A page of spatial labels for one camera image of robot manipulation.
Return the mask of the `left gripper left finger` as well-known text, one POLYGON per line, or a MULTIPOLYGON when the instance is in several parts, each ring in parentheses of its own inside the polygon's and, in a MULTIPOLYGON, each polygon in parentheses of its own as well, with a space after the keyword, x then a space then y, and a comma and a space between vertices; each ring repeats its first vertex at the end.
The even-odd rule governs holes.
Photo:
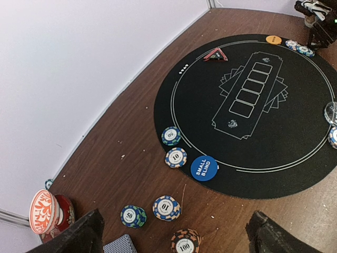
POLYGON ((96 208, 76 221, 61 234, 30 253, 103 252, 104 218, 96 208))

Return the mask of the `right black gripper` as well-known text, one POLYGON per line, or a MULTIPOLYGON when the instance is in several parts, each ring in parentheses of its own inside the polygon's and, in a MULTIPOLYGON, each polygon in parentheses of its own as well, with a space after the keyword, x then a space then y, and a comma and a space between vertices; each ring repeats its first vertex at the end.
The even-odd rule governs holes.
POLYGON ((310 28, 307 47, 310 49, 328 48, 336 42, 336 15, 318 20, 310 28))

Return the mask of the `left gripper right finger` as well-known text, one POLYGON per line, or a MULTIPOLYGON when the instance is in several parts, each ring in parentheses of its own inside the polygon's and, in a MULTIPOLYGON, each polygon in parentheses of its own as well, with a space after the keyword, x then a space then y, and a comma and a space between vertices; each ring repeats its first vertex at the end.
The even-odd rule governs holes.
POLYGON ((261 211, 255 211, 245 227, 249 252, 313 252, 320 251, 297 239, 261 211))

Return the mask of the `green white chips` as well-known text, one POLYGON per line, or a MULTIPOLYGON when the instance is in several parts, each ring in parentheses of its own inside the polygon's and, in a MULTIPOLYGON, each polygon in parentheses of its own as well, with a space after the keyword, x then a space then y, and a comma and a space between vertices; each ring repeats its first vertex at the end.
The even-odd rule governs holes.
POLYGON ((315 56, 315 52, 313 50, 311 50, 310 48, 308 48, 306 46, 303 46, 303 45, 298 45, 296 47, 296 50, 299 53, 301 53, 301 54, 303 54, 303 55, 305 55, 307 57, 314 57, 315 56))
POLYGON ((181 139, 181 132, 177 127, 169 126, 162 132, 161 138, 165 145, 177 145, 181 139))

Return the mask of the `blue white chips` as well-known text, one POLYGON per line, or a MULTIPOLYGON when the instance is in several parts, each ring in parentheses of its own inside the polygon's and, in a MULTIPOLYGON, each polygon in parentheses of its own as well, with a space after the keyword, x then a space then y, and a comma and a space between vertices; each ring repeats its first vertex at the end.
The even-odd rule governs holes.
POLYGON ((337 149, 337 128, 334 126, 331 128, 328 136, 328 142, 334 149, 337 149))
POLYGON ((299 43, 297 41, 294 41, 294 40, 287 40, 287 41, 285 41, 285 45, 289 49, 296 51, 297 47, 299 46, 299 43))
POLYGON ((187 162, 187 153, 184 149, 172 148, 165 156, 165 163, 170 168, 180 168, 187 162))

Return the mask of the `orange big blind button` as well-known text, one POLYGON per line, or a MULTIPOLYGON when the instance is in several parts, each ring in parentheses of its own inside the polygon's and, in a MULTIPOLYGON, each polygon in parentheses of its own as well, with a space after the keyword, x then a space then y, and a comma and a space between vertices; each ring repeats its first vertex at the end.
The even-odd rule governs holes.
POLYGON ((280 45, 282 43, 282 39, 276 35, 269 35, 265 38, 265 40, 272 45, 280 45))

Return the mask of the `blue white chip stack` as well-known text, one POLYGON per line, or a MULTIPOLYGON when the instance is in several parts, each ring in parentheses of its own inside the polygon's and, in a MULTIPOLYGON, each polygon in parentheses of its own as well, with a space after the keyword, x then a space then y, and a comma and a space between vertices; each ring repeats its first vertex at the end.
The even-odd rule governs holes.
POLYGON ((161 196, 155 200, 152 207, 156 218, 163 221, 173 221, 181 214, 180 204, 171 196, 161 196))

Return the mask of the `blue small blind button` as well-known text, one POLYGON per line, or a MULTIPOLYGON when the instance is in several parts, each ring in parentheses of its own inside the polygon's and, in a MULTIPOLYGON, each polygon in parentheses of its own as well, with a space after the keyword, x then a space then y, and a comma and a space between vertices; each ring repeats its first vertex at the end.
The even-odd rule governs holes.
POLYGON ((197 157, 191 164, 191 175, 197 181, 209 181, 215 177, 219 169, 216 160, 209 155, 197 157))

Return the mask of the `red black all-in triangle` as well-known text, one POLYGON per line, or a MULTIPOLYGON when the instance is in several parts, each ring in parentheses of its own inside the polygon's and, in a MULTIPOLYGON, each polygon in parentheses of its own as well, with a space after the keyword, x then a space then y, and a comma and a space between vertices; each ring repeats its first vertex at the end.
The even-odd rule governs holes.
POLYGON ((217 61, 217 62, 227 62, 228 58, 224 54, 224 52, 219 48, 215 48, 211 52, 209 52, 206 56, 203 57, 203 61, 217 61))

